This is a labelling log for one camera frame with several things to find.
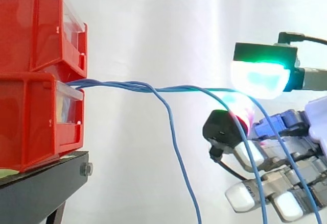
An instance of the white backdrop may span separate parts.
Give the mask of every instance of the white backdrop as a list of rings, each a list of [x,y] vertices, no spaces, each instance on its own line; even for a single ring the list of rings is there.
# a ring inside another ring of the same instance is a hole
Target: white backdrop
[[[327,38],[327,0],[71,0],[89,26],[88,76],[153,86],[230,87],[236,41],[274,43],[279,31]],[[327,68],[327,48],[299,44],[303,66]],[[322,95],[292,92],[263,104],[301,109]],[[262,223],[261,211],[235,214],[224,191],[237,182],[208,157],[202,126],[218,105],[202,94],[165,94],[204,224]],[[64,224],[196,223],[175,157],[164,106],[150,94],[86,92],[89,182],[67,202]],[[225,159],[241,170],[232,158]],[[271,223],[280,223],[268,206]],[[327,220],[327,212],[322,212]],[[298,223],[315,223],[307,217]]]

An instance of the red storage bin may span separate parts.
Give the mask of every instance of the red storage bin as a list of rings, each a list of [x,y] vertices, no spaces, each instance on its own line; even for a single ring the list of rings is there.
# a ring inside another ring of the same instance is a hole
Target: red storage bin
[[[86,77],[87,26],[68,0],[0,0],[0,72]]]
[[[0,73],[0,169],[24,172],[83,145],[84,93],[48,73]]]

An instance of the twisted blue wires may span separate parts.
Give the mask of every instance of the twisted blue wires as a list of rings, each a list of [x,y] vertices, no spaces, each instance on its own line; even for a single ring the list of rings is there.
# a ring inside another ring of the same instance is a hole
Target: twisted blue wires
[[[77,89],[82,89],[82,88],[87,88],[87,87],[93,87],[93,86],[109,86],[109,87],[116,87],[116,88],[122,88],[122,89],[126,89],[126,90],[131,90],[131,91],[135,91],[135,92],[143,92],[143,93],[154,93],[165,105],[168,115],[169,115],[169,120],[170,120],[170,128],[171,128],[171,133],[172,133],[172,139],[173,139],[173,145],[174,145],[174,150],[175,153],[177,155],[178,158],[178,162],[180,164],[180,168],[182,170],[182,174],[186,183],[186,186],[188,188],[188,191],[190,193],[190,196],[192,198],[194,207],[196,209],[196,213],[197,213],[197,218],[198,218],[198,223],[202,223],[201,220],[201,215],[200,215],[200,211],[199,211],[199,206],[198,203],[196,201],[195,195],[193,193],[193,190],[191,188],[190,185],[190,181],[188,179],[187,173],[186,173],[186,169],[185,166],[183,164],[178,146],[177,146],[177,142],[176,142],[176,135],[175,135],[175,130],[174,130],[174,124],[173,124],[173,116],[172,116],[172,112],[171,109],[169,107],[169,105],[167,104],[167,102],[158,94],[158,92],[189,92],[189,91],[201,91],[209,96],[211,96],[212,98],[214,98],[215,100],[217,100],[219,103],[221,103],[223,105],[223,107],[229,111],[229,113],[231,114],[234,122],[236,123],[242,140],[244,141],[245,144],[245,148],[247,150],[247,153],[249,155],[249,159],[251,162],[251,166],[253,168],[254,171],[254,175],[255,175],[255,179],[257,181],[258,184],[258,188],[259,188],[259,195],[260,195],[260,200],[261,200],[261,207],[262,207],[262,216],[263,216],[263,223],[267,224],[268,223],[268,218],[267,218],[267,211],[266,211],[266,206],[265,206],[265,196],[264,196],[264,192],[263,192],[263,188],[262,188],[262,182],[261,182],[261,178],[258,172],[258,169],[256,167],[253,155],[251,153],[247,138],[246,138],[246,134],[239,122],[239,120],[236,118],[236,116],[230,111],[229,107],[227,106],[226,103],[224,103],[223,100],[221,100],[219,97],[215,96],[213,93],[211,93],[211,91],[224,91],[224,92],[236,92],[233,89],[225,89],[225,88],[200,88],[197,86],[190,86],[190,85],[182,85],[182,86],[174,86],[174,87],[166,87],[166,88],[153,88],[151,87],[149,84],[146,83],[142,83],[142,82],[100,82],[100,81],[96,81],[96,80],[90,80],[90,79],[85,79],[85,80],[79,80],[79,81],[74,81],[74,82],[70,82],[68,83],[71,86],[78,86]],[[292,167],[294,168],[296,174],[298,175],[306,194],[309,197],[309,200],[311,202],[311,205],[313,207],[314,213],[316,215],[317,218],[317,222],[318,224],[321,224],[321,218],[318,212],[318,208],[317,205],[311,195],[311,192],[304,180],[304,178],[302,177],[302,175],[300,174],[296,163],[294,162],[293,158],[291,157],[290,153],[288,152],[282,138],[280,137],[280,135],[278,134],[277,130],[274,128],[273,123],[268,115],[268,113],[265,111],[265,109],[261,106],[261,104],[256,101],[255,99],[253,99],[252,97],[249,97],[253,103],[255,103],[259,109],[261,110],[261,112],[263,113],[263,115],[266,117],[269,125],[271,126],[271,128],[273,129],[273,132],[275,133],[279,143],[281,144],[286,156],[288,157]]]

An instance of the glowing led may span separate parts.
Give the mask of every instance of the glowing led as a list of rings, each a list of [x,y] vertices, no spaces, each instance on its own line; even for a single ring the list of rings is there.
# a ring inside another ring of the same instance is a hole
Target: glowing led
[[[237,90],[255,98],[274,99],[288,83],[290,70],[278,63],[233,61],[231,79]]]

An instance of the bolt head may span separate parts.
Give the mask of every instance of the bolt head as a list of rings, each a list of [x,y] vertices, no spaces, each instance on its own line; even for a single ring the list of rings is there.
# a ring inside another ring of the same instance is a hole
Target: bolt head
[[[277,163],[279,160],[281,160],[279,157],[274,157],[274,158],[272,159],[272,162],[275,164],[275,163]]]
[[[81,166],[81,175],[85,177],[92,176],[93,174],[93,164],[92,163],[84,163]]]
[[[299,152],[295,152],[295,153],[292,153],[292,156],[294,159],[298,158],[301,156],[301,154]]]
[[[262,181],[266,181],[266,180],[268,180],[268,179],[269,179],[268,175],[262,175],[262,176],[261,176],[261,180],[262,180]]]

